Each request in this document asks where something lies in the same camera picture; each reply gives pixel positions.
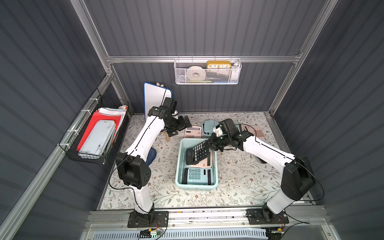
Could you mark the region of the mint green storage box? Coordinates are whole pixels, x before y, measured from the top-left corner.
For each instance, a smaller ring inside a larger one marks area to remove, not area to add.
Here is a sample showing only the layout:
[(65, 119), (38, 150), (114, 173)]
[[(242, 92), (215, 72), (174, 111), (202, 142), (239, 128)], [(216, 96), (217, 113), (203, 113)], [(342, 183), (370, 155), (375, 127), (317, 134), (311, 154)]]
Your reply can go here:
[(213, 190), (219, 184), (217, 153), (210, 151), (209, 168), (197, 168), (187, 165), (187, 149), (195, 147), (205, 139), (182, 139), (179, 147), (175, 183), (185, 190)]

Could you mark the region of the black calculator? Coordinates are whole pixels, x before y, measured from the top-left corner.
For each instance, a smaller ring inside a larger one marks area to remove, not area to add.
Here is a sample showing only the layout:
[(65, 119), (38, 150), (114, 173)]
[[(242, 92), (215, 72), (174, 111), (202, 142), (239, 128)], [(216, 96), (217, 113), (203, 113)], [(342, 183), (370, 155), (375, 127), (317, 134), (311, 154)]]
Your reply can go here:
[(185, 168), (185, 169), (183, 170), (182, 181), (181, 181), (181, 183), (182, 183), (183, 185), (186, 185), (186, 184), (188, 183), (188, 168)]
[(192, 148), (186, 150), (186, 164), (188, 166), (195, 165), (207, 159), (210, 156), (210, 150), (203, 141)]

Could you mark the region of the teal calculator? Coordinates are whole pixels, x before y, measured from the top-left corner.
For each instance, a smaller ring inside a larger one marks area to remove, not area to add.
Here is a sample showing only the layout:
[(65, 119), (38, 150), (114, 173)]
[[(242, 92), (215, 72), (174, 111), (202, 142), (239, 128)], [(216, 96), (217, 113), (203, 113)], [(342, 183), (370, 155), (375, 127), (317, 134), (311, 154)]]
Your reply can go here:
[(204, 185), (212, 184), (211, 169), (188, 168), (188, 183), (187, 185)]

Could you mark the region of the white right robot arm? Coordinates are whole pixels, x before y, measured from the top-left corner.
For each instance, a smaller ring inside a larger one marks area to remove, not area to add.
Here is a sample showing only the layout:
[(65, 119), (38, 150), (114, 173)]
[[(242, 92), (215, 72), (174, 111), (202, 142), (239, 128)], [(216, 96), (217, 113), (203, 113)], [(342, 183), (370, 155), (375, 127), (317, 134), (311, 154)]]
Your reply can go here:
[(270, 164), (281, 175), (281, 187), (262, 207), (266, 223), (275, 221), (285, 208), (299, 201), (317, 182), (307, 158), (281, 151), (248, 131), (235, 135), (212, 134), (204, 146), (213, 151), (224, 151), (227, 146), (252, 154)]

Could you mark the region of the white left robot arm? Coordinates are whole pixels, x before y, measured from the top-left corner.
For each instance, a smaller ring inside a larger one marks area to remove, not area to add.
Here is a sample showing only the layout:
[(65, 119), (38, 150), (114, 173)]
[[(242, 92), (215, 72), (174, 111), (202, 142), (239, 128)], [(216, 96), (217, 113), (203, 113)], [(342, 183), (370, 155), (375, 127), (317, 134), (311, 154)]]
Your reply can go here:
[(192, 126), (188, 116), (174, 117), (173, 113), (173, 108), (151, 108), (145, 125), (134, 142), (116, 156), (118, 176), (126, 185), (126, 189), (132, 191), (134, 210), (141, 215), (149, 215), (154, 211), (148, 188), (152, 172), (147, 165), (147, 157), (156, 138), (163, 130), (172, 137)]

